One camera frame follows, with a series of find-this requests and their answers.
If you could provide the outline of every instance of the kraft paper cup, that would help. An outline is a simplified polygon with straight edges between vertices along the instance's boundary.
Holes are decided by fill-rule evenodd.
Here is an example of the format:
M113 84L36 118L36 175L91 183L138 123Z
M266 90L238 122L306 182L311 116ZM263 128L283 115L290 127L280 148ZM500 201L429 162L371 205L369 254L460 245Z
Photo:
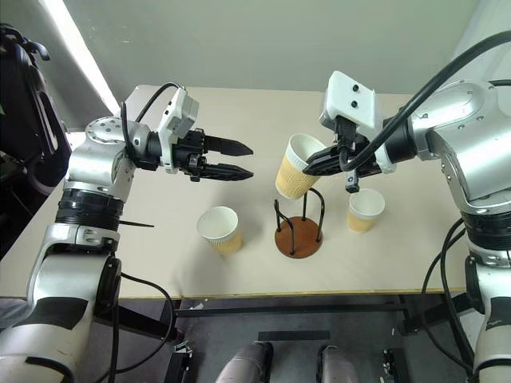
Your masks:
M309 190L319 177L303 174L307 158L326 148L321 141L307 134L294 134L287 143L275 187L280 195L289 199L298 199Z
M383 195L372 189L362 189L350 196L348 226L358 233L365 233L385 210Z
M197 221L197 231L222 255L236 253L243 242L238 215L230 207L206 211Z

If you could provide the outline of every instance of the beige tabletop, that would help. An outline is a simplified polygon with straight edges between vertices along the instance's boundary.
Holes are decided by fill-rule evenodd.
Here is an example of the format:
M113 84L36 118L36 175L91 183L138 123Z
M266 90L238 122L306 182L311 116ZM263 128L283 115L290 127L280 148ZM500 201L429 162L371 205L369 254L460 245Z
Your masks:
M156 87L141 85L127 100L134 119ZM286 294L354 294L418 292L427 267L439 252L450 225L459 218L438 161L411 160L389 175L362 179L386 199L386 210L366 234L346 224L349 195L344 175L322 178L316 185L325 197L324 240L307 259L289 259L274 242L273 200L288 216L300 215L302 201L279 196L275 175L289 136L304 132L325 145L331 131L318 123L323 95L252 89L191 88L200 102L195 127L206 134L240 140L255 155L208 154L209 163L238 164L254 172L241 182L189 181L183 174L137 170L123 219L151 223L155 228L121 226L117 257L123 271L162 285L173 297L237 297ZM166 91L144 122L156 129L172 96ZM387 116L407 95L381 95ZM22 297L30 269L48 223L54 220L61 188L47 199L18 241L0 262L0 295ZM196 232L196 221L210 207L225 205L239 215L244 233L241 250L223 258ZM311 195L307 216L319 219L319 201ZM448 254L447 272L453 290L465 289L464 240ZM430 290L442 287L438 272ZM150 287L124 281L122 298L156 298Z

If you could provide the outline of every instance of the robotic arm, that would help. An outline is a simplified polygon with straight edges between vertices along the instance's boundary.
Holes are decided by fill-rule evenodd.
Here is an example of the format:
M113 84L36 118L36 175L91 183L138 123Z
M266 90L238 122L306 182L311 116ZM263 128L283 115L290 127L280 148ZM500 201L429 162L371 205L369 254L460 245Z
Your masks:
M0 381L73 381L94 316L117 304L121 261L115 258L123 206L136 168L191 180L245 180L252 173L207 164L208 151L252 154L234 140L190 130L199 104L178 87L157 132L121 117L90 123L85 142L69 159L55 223L46 229L32 270L22 320L0 333Z
M334 72L320 122L335 133L335 145L309 158L304 172L342 171L387 125L373 90ZM400 124L384 145L347 173L346 190L358 178L396 170L418 156L441 161L469 237L467 294L485 315L477 340L474 373L481 381L511 376L511 117L497 107L495 87L457 81L434 93Z

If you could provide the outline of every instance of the round wooden base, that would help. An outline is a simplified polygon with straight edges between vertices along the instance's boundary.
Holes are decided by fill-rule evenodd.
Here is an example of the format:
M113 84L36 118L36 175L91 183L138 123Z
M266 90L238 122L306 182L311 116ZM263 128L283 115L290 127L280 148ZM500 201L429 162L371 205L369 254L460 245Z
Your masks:
M308 218L302 221L302 217L291 217L290 220L295 232L295 252L291 254L291 229L286 221L282 222L280 231L275 231L275 244L280 252L296 259L313 255L323 242L323 233L319 234L319 242L316 242L318 225Z

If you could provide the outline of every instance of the paper cup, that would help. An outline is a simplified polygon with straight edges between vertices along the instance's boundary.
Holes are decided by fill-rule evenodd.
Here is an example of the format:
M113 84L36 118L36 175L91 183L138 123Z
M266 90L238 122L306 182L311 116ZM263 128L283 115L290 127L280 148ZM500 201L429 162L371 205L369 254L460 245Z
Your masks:
M319 140L307 134L294 134L287 143L275 187L286 198L298 199L309 190L319 177L303 174L307 158L326 148Z
M351 230L364 233L371 229L385 209L383 195L375 190L362 189L350 196L348 226Z
M238 215L230 207L206 211L197 221L197 231L222 255L237 252L243 242Z

